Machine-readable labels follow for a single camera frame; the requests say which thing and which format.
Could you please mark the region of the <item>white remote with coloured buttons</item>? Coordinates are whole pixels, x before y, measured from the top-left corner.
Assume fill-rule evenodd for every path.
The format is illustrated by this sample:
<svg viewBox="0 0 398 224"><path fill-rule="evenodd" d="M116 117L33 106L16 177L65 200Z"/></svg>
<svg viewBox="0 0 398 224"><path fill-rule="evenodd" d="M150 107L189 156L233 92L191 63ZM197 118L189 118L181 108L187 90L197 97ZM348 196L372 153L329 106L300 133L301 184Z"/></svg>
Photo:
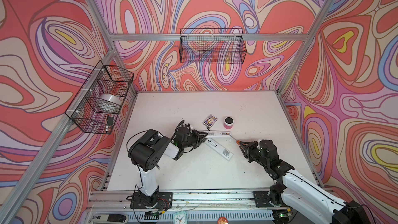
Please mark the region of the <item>white remote with coloured buttons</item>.
<svg viewBox="0 0 398 224"><path fill-rule="evenodd" d="M207 138L227 138L231 136L230 132L227 131L205 131L207 133Z"/></svg>

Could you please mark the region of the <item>white remote control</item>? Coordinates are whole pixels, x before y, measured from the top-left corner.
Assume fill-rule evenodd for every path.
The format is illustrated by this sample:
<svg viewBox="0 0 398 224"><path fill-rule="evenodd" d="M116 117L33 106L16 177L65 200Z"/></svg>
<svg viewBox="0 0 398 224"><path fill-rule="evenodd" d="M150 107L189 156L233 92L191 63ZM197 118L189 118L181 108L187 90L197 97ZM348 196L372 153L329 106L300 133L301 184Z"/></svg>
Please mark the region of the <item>white remote control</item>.
<svg viewBox="0 0 398 224"><path fill-rule="evenodd" d="M230 161L234 155L228 149L226 149L224 146L222 146L220 143L216 142L213 139L206 139L205 144L227 161Z"/></svg>

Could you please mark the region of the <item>orange handled screwdriver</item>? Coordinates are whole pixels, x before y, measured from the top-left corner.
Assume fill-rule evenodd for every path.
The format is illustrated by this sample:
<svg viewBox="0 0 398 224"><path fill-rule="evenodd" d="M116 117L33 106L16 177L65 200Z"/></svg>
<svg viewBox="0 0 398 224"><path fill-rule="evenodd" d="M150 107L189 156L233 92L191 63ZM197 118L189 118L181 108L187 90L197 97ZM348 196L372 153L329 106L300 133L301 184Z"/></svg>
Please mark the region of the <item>orange handled screwdriver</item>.
<svg viewBox="0 0 398 224"><path fill-rule="evenodd" d="M235 137L233 137L232 135L229 136L229 141L232 144L236 144L236 145L240 145L240 140L237 140Z"/></svg>

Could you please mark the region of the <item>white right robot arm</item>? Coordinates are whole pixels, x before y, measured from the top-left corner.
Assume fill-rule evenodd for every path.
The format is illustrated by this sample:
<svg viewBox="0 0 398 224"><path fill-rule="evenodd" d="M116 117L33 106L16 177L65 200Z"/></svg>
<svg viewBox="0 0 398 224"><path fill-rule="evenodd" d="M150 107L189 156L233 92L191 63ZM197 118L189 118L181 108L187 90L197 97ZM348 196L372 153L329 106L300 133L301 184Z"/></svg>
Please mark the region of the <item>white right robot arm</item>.
<svg viewBox="0 0 398 224"><path fill-rule="evenodd" d="M301 175L292 165L280 159L271 140L237 141L249 163L255 162L274 180L265 196L255 193L257 204L288 206L315 224L371 224L370 209L356 201L347 202L320 188Z"/></svg>

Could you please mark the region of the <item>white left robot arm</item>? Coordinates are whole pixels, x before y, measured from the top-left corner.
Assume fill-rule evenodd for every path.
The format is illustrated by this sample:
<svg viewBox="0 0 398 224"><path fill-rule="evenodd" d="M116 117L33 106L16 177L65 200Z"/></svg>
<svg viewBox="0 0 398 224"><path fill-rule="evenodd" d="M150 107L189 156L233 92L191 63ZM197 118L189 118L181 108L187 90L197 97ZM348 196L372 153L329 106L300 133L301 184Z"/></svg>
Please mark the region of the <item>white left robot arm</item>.
<svg viewBox="0 0 398 224"><path fill-rule="evenodd" d="M138 167L141 181L139 192L145 197L153 197L159 191L154 169L164 155L177 161L190 152L188 148L194 150L200 147L208 136L207 132L195 130L184 121L177 125L170 138L154 129L139 134L141 137L132 145L127 144L126 150L132 164Z"/></svg>

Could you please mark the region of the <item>purple printed card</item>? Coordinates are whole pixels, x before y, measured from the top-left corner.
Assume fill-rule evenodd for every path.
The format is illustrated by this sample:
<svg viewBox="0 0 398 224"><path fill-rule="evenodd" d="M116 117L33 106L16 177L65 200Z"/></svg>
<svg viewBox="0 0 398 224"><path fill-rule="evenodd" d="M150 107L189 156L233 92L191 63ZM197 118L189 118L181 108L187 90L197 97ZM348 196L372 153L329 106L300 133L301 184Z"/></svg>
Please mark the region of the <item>purple printed card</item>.
<svg viewBox="0 0 398 224"><path fill-rule="evenodd" d="M211 128L216 122L217 122L218 118L215 117L214 115L209 115L204 121L203 124L207 127L207 128Z"/></svg>

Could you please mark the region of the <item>pink round black-top pad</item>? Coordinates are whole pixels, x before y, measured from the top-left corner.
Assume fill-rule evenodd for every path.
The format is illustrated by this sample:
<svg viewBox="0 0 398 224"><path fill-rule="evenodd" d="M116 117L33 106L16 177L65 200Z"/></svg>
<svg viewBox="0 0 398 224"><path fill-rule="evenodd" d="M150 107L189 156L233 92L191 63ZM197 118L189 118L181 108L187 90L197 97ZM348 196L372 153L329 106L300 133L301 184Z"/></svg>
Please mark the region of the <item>pink round black-top pad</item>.
<svg viewBox="0 0 398 224"><path fill-rule="evenodd" d="M223 123L224 128L231 129L233 127L233 124L234 124L234 119L232 117L226 117L224 119Z"/></svg>

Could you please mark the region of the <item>small white clock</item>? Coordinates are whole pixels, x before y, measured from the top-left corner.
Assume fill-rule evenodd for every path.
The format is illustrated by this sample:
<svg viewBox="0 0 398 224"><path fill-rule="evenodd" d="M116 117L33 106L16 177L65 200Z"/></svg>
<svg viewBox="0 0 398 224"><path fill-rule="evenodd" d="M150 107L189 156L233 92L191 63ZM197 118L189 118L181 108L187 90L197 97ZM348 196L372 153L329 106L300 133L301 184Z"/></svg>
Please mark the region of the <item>small white clock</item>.
<svg viewBox="0 0 398 224"><path fill-rule="evenodd" d="M173 224L187 224L188 218L185 211L177 212L173 214Z"/></svg>

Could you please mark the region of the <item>white roll in basket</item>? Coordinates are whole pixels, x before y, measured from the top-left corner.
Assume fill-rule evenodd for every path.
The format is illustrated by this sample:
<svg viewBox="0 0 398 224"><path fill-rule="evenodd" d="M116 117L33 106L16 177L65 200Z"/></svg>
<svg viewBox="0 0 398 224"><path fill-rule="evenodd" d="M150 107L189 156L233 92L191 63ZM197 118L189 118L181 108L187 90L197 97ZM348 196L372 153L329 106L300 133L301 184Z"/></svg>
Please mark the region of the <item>white roll in basket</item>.
<svg viewBox="0 0 398 224"><path fill-rule="evenodd" d="M105 100L107 102L116 104L116 105L121 105L122 104L120 98L115 96L115 95L113 95L113 94L104 93L99 98L102 99L102 100Z"/></svg>

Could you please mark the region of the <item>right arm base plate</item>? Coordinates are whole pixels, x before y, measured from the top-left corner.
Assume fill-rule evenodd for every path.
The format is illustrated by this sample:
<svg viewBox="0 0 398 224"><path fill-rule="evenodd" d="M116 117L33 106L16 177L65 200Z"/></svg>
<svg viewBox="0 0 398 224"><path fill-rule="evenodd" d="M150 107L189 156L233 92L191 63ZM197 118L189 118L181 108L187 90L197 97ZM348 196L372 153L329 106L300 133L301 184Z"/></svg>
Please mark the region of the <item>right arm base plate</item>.
<svg viewBox="0 0 398 224"><path fill-rule="evenodd" d="M289 207L286 204L274 204L271 203L269 199L269 191L268 190L257 190L253 191L252 200L255 202L257 208L265 208L265 207L274 207L274 208L286 208Z"/></svg>

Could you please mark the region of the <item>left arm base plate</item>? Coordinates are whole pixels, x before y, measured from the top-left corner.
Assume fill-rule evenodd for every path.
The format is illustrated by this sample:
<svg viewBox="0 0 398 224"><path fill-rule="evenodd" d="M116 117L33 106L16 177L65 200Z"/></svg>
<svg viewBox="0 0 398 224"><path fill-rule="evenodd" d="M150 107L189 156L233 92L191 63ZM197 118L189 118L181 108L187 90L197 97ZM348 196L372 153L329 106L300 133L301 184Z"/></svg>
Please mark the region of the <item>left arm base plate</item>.
<svg viewBox="0 0 398 224"><path fill-rule="evenodd" d="M138 191L131 197L130 209L169 209L172 207L172 200L172 192L155 192L152 196L146 196Z"/></svg>

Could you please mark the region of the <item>black white device front rail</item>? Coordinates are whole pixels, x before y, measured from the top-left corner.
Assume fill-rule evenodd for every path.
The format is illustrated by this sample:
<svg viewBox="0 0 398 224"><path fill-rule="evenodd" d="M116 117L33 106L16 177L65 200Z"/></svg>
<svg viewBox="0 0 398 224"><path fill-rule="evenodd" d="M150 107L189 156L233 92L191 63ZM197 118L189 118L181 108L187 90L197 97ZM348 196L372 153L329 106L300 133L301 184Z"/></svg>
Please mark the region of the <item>black white device front rail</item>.
<svg viewBox="0 0 398 224"><path fill-rule="evenodd" d="M126 224L128 217L123 214L95 214L90 222L96 224Z"/></svg>

